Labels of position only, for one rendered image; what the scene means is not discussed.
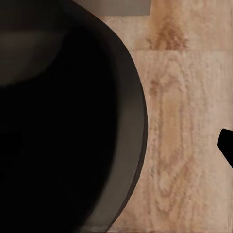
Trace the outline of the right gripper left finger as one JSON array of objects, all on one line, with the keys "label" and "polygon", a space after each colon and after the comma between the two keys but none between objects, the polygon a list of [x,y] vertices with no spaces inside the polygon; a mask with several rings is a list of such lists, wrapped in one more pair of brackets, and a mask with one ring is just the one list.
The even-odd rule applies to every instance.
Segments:
[{"label": "right gripper left finger", "polygon": [[0,187],[25,148],[21,129],[0,134]]}]

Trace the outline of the cauldron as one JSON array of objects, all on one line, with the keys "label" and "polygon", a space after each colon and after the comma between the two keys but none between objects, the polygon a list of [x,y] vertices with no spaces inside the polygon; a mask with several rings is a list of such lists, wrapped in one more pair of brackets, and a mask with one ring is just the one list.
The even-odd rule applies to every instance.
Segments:
[{"label": "cauldron", "polygon": [[142,171],[147,105],[126,46],[73,0],[0,0],[0,134],[18,129],[0,233],[107,233]]}]

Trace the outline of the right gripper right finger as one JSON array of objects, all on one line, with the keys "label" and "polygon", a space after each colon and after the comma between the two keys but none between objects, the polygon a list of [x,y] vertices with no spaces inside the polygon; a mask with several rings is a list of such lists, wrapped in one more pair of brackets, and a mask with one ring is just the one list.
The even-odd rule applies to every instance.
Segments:
[{"label": "right gripper right finger", "polygon": [[217,145],[233,168],[233,131],[222,129]]}]

